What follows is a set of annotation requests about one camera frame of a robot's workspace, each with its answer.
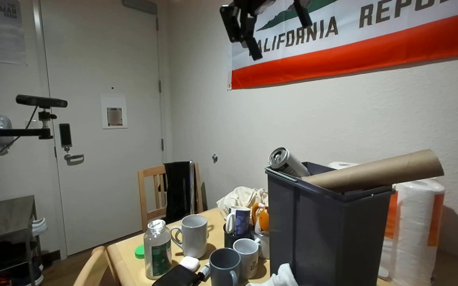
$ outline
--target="white cloth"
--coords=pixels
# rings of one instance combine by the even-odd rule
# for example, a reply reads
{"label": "white cloth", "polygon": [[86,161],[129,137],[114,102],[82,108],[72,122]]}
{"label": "white cloth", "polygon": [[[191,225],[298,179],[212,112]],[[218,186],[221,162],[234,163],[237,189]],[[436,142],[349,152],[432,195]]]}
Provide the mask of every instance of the white cloth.
{"label": "white cloth", "polygon": [[232,206],[240,206],[251,208],[254,203],[264,203],[268,205],[268,191],[265,189],[237,187],[232,192],[228,193],[222,199],[217,201],[218,210],[224,217],[227,218],[229,208]]}
{"label": "white cloth", "polygon": [[294,279],[289,263],[284,263],[278,268],[277,274],[271,275],[270,280],[264,283],[249,283],[247,286],[298,286]]}

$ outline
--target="gray trash bin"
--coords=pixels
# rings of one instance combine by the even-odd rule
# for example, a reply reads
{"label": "gray trash bin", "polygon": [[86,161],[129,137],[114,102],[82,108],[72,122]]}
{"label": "gray trash bin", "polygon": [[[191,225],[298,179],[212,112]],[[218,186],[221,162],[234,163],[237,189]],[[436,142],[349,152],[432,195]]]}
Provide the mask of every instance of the gray trash bin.
{"label": "gray trash bin", "polygon": [[[303,163],[311,174],[332,168]],[[266,168],[271,273],[300,286],[376,286],[391,186],[336,193]]]}

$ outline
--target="cable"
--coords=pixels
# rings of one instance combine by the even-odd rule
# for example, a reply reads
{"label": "cable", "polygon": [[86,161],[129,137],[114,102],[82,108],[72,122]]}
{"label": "cable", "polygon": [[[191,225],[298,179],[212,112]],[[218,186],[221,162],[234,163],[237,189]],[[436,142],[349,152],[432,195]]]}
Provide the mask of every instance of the cable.
{"label": "cable", "polygon": [[[29,118],[29,122],[27,123],[26,125],[26,129],[29,127],[29,125],[31,124],[31,120],[33,120],[33,116],[35,116],[35,112],[37,111],[37,108],[38,106],[35,106],[35,110],[33,110],[33,114],[31,114],[31,118]],[[6,146],[4,146],[3,148],[1,148],[0,150],[0,154],[1,152],[3,152],[4,150],[6,150],[6,148],[8,148],[11,144],[13,144],[15,141],[17,141],[17,139],[19,139],[20,136],[16,137],[15,139],[13,139],[10,143],[8,143]]]}

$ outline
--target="door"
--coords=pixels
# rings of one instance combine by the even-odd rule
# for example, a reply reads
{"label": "door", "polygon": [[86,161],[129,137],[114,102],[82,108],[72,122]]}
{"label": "door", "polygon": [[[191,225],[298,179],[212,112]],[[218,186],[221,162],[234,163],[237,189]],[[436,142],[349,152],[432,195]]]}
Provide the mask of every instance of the door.
{"label": "door", "polygon": [[[156,16],[120,0],[42,0],[67,254],[142,229],[137,171],[162,164]],[[102,104],[101,96],[118,103]],[[126,100],[127,128],[103,129]],[[58,125],[72,136],[65,159]]]}

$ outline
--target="phone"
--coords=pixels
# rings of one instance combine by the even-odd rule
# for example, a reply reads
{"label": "phone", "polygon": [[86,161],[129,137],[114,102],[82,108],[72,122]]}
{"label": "phone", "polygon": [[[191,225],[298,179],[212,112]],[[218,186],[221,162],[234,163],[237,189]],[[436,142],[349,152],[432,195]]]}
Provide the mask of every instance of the phone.
{"label": "phone", "polygon": [[70,133],[69,123],[60,123],[60,139],[62,148],[72,146],[72,135]]}
{"label": "phone", "polygon": [[155,281],[152,286],[192,286],[199,280],[196,273],[178,264]]}

